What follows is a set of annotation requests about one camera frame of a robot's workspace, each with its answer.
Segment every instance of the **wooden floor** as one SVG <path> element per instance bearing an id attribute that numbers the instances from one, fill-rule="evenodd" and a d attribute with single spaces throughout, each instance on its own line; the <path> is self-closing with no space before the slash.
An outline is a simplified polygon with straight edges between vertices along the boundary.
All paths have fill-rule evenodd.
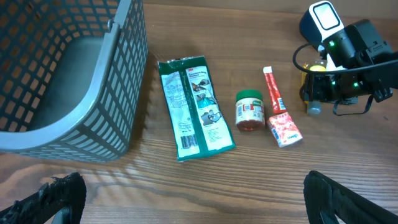
<path id="1" fill-rule="evenodd" d="M 307 116 L 300 74 L 291 62 L 304 44 L 300 14 L 145 5 L 149 56 L 130 150 L 106 164 L 0 156 L 0 210 L 36 192 L 51 176 L 83 175 L 82 223 L 308 223 L 303 180 L 318 170 L 398 213 L 398 96 L 362 116 L 334 116 L 324 105 Z M 345 24 L 357 18 L 344 19 Z M 398 22 L 373 21 L 398 50 Z M 179 163 L 157 61 L 205 55 L 236 149 Z M 307 49 L 300 58 L 317 58 Z M 283 149 L 268 129 L 240 133 L 234 125 L 238 91 L 264 95 L 262 68 L 272 65 L 285 105 L 304 140 Z M 359 105 L 341 107 L 361 111 Z"/>

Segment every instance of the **candy wrapper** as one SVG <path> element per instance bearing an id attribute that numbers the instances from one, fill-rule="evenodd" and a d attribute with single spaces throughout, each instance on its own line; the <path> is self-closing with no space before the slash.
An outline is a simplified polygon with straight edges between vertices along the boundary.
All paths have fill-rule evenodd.
<path id="1" fill-rule="evenodd" d="M 303 139 L 288 112 L 270 117 L 267 124 L 274 134 L 279 147 L 285 147 Z"/>
<path id="2" fill-rule="evenodd" d="M 272 101 L 272 110 L 274 110 L 274 114 L 286 112 L 286 107 L 284 105 L 284 102 L 282 101 L 282 97 L 280 96 L 274 74 L 272 73 L 272 67 L 264 67 L 262 71 L 264 72 L 264 76 L 266 77 L 269 96 L 271 97 Z"/>

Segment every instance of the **plastic package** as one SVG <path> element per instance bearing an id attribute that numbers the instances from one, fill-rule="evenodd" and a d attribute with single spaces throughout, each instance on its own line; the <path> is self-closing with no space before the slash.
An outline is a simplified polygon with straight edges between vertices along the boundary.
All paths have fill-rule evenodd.
<path id="1" fill-rule="evenodd" d="M 274 114 L 286 112 L 286 107 L 284 105 L 284 102 L 282 101 L 282 97 L 280 96 L 274 74 L 272 73 L 272 67 L 264 67 L 262 71 L 264 72 L 264 76 L 266 78 L 269 96 L 272 101 L 272 110 L 274 111 Z"/>
<path id="2" fill-rule="evenodd" d="M 209 157 L 235 148 L 218 107 L 204 56 L 159 62 L 177 160 Z"/>
<path id="3" fill-rule="evenodd" d="M 241 131 L 256 131 L 265 126 L 262 94 L 257 90 L 243 90 L 236 95 L 236 127 Z"/>
<path id="4" fill-rule="evenodd" d="M 267 124 L 278 142 L 279 147 L 285 147 L 303 139 L 303 136 L 288 112 L 270 117 Z"/>

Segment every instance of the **wire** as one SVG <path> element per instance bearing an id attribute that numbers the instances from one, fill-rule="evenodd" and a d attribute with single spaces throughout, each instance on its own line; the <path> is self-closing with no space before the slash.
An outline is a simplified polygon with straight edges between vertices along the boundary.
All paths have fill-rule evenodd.
<path id="1" fill-rule="evenodd" d="M 383 67 L 383 66 L 390 65 L 390 64 L 393 64 L 393 63 L 397 63 L 397 62 L 398 62 L 398 59 L 397 59 L 397 60 L 391 60 L 391 61 L 389 61 L 389 62 L 379 63 L 379 64 L 377 64 L 377 65 L 369 65 L 369 66 L 366 66 L 366 67 L 351 68 L 351 69 L 347 69 L 347 70 L 326 71 L 326 72 L 311 71 L 311 70 L 309 70 L 309 69 L 303 68 L 302 66 L 300 66 L 300 65 L 297 63 L 297 54 L 298 54 L 303 48 L 308 47 L 308 46 L 315 46 L 316 44 L 319 44 L 319 45 L 321 45 L 323 48 L 326 49 L 325 45 L 324 45 L 323 43 L 321 43 L 321 42 L 310 42 L 310 43 L 308 43 L 308 44 L 304 44 L 304 45 L 300 46 L 300 47 L 294 52 L 294 54 L 293 54 L 293 64 L 294 64 L 294 66 L 296 66 L 296 68 L 298 68 L 300 71 L 303 71 L 303 72 L 305 72 L 305 73 L 311 73 L 311 74 L 314 74 L 314 75 L 337 75 L 337 74 L 344 74 L 344 73 L 363 72 L 363 71 L 366 71 L 366 70 L 370 70 L 370 69 L 378 68 L 378 67 Z"/>

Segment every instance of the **green lid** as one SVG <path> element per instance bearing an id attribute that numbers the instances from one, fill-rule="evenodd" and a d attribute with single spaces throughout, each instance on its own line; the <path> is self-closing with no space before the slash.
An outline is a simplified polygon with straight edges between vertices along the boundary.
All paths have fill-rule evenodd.
<path id="1" fill-rule="evenodd" d="M 257 90 L 242 90 L 236 95 L 236 102 L 243 98 L 257 98 L 262 101 L 262 94 Z"/>

